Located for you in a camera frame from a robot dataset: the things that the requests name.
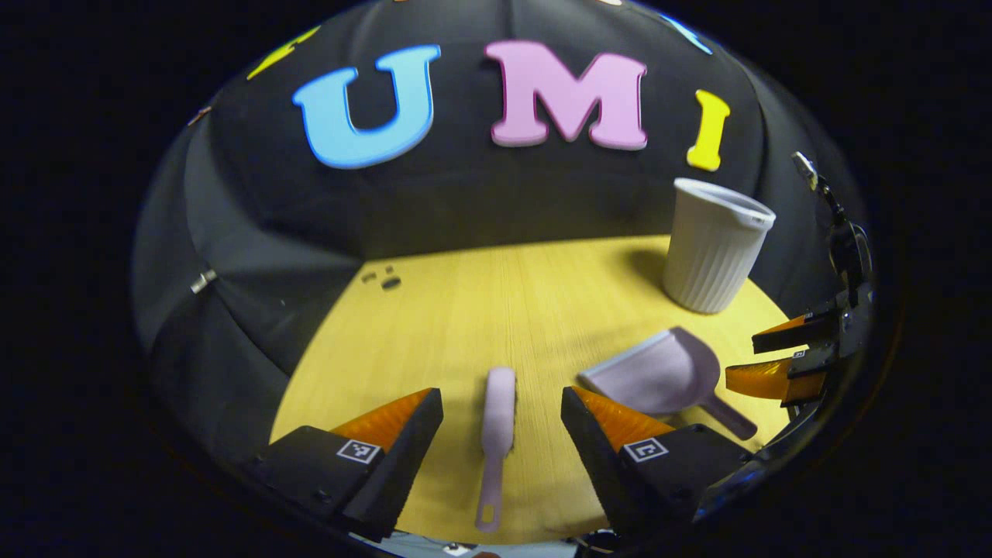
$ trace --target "dustpan handle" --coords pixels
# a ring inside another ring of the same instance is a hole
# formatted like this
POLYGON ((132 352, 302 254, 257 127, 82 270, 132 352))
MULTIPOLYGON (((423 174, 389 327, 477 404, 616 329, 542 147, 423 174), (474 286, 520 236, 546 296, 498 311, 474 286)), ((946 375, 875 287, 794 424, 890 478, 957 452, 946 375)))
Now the dustpan handle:
POLYGON ((747 440, 758 432, 757 425, 749 421, 744 415, 738 413, 736 409, 727 405, 715 393, 706 396, 699 405, 741 440, 747 440))

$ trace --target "yellow letter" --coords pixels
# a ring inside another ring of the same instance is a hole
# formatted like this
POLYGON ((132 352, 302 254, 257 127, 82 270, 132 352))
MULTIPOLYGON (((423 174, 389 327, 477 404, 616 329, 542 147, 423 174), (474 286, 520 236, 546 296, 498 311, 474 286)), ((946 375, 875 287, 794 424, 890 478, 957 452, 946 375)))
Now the yellow letter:
POLYGON ((298 44, 302 43, 303 41, 309 39, 310 36, 313 35, 314 33, 316 33, 316 30, 318 30, 318 29, 320 29, 320 25, 314 27, 313 29, 307 31, 306 33, 303 33, 299 37, 296 37, 292 41, 289 41, 288 43, 286 43, 286 44, 282 45, 281 47, 279 47, 278 49, 276 49, 269 56, 267 56, 262 61, 262 63, 258 65, 257 68, 255 68, 254 70, 252 70, 251 73, 248 74, 248 77, 247 78, 248 79, 251 79, 252 77, 258 75, 260 72, 262 72, 263 70, 265 70, 269 66, 271 66, 271 65, 275 64, 276 62, 278 62, 278 61, 284 59, 285 57, 289 56, 293 52, 293 49, 296 47, 296 45, 298 45, 298 44))
POLYGON ((699 136, 695 145, 688 149, 685 159, 697 169, 715 171, 720 168, 720 139, 723 137, 723 120, 730 115, 730 107, 723 99, 698 89, 695 99, 702 106, 702 119, 699 121, 699 136))

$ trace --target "pink brush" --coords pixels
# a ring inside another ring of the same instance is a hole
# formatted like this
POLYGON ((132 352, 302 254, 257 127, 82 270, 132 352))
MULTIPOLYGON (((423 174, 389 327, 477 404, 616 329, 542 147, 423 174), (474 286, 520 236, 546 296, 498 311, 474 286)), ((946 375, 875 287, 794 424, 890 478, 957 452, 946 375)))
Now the pink brush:
POLYGON ((475 528, 491 533, 499 528, 503 504, 503 460, 513 447, 513 419, 517 405, 517 375, 512 368, 489 370, 486 407, 482 415, 482 451, 486 455, 482 492, 475 528))

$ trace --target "cup rim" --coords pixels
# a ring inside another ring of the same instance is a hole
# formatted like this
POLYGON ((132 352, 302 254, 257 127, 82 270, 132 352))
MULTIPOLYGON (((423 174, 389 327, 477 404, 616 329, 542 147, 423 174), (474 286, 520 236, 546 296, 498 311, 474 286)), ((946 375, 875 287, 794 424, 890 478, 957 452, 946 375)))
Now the cup rim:
POLYGON ((776 215, 774 211, 768 209, 761 202, 748 198, 729 188, 683 177, 675 179, 675 186, 678 190, 690 196, 706 200, 723 208, 731 209, 745 216, 757 217, 761 222, 767 222, 768 225, 775 222, 776 215))

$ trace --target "black background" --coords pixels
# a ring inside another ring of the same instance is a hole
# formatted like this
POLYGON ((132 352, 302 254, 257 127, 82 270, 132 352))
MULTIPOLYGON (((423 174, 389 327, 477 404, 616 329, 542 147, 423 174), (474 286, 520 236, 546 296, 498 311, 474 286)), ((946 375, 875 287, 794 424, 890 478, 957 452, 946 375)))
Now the black background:
MULTIPOLYGON (((9 447, 18 555, 314 555, 206 484, 132 394, 143 365, 127 306, 140 201, 169 143, 236 71, 339 10, 330 2, 7 5, 13 119, 4 219, 13 357, 9 447)), ((755 62, 802 99, 868 188, 901 262, 903 340, 851 435, 738 554, 981 555, 988 457, 974 415, 986 337, 962 327, 992 284, 981 269, 987 52, 964 4, 671 2, 669 14, 755 62)), ((321 555, 327 554, 325 548, 321 555)))

